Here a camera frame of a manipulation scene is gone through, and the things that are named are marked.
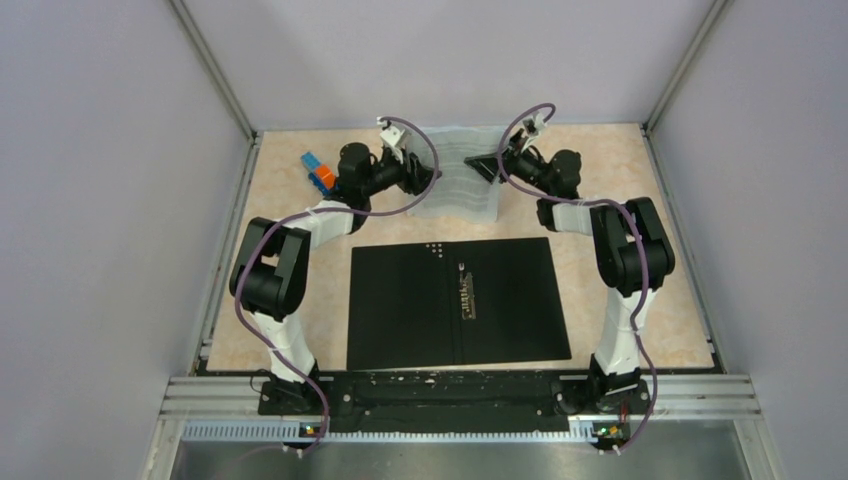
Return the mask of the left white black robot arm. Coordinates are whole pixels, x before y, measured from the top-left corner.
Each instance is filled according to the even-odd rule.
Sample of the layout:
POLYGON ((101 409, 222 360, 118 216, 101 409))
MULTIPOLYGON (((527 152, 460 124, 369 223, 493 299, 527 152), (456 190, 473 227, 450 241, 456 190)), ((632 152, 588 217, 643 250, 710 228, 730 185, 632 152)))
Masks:
POLYGON ((271 374, 283 401, 297 413, 319 404, 317 366, 296 312, 306 292, 310 254, 319 246, 359 230, 373 215, 372 196, 392 187, 420 201, 440 177, 418 156, 384 147, 375 156, 363 143, 340 150, 333 187, 313 208, 274 221, 252 218, 232 268, 229 291, 240 322, 268 348, 271 374))

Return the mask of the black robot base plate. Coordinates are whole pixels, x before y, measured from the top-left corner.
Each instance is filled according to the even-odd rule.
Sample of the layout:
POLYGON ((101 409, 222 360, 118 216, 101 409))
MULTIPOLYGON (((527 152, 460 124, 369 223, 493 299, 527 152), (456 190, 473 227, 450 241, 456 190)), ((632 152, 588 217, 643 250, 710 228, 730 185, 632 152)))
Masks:
POLYGON ((584 398, 587 379, 557 370, 320 372, 301 396, 268 380, 258 412, 326 415, 330 432, 344 433, 555 432, 579 415, 629 420, 646 413, 646 382, 599 408, 584 398))

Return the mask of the teal folder black inside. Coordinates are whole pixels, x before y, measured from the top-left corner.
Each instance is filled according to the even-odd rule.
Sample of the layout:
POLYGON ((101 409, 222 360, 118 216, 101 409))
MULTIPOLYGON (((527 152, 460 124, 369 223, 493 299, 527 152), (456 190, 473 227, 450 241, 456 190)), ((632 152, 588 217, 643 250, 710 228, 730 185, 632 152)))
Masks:
POLYGON ((545 237, 355 247, 346 366, 569 360, 545 237))

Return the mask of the printed paper sheet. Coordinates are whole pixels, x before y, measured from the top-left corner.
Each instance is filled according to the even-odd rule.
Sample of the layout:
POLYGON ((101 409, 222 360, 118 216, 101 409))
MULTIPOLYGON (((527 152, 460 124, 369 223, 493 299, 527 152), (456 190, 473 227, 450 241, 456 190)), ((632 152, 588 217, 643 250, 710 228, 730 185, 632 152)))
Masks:
POLYGON ((485 180, 464 163, 468 157, 495 152, 501 127, 425 128, 428 139, 414 134, 408 150, 422 165, 433 165, 432 148, 439 157, 440 178, 428 195, 408 211, 420 218, 454 217, 474 224, 497 221, 500 186, 485 180))

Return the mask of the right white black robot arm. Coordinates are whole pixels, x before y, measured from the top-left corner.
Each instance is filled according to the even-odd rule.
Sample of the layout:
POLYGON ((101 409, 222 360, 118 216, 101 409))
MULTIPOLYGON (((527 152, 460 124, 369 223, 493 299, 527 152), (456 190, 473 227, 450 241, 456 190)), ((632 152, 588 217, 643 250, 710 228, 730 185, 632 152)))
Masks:
POLYGON ((471 156, 463 162, 489 183, 517 178, 539 190, 537 218, 548 230, 592 238, 608 291, 602 337, 590 357, 584 398, 600 412, 614 411, 639 388, 640 333, 651 302, 676 266, 653 200, 581 198, 582 158, 573 150, 560 150, 546 160, 535 147, 508 146, 501 155, 471 156))

